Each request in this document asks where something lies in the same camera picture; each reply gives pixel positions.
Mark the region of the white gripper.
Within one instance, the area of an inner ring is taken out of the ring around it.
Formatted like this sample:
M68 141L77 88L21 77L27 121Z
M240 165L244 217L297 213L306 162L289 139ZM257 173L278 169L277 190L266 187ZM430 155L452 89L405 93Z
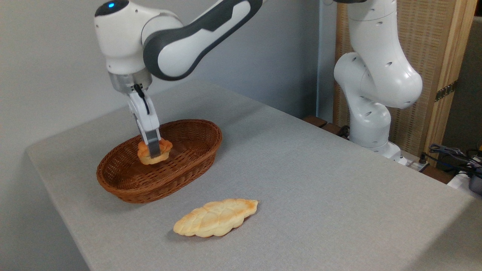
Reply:
M129 96L129 108L135 116L143 142L146 144L150 158L157 158L161 155L161 135L159 131L159 119L154 104L149 95L139 96L133 91Z

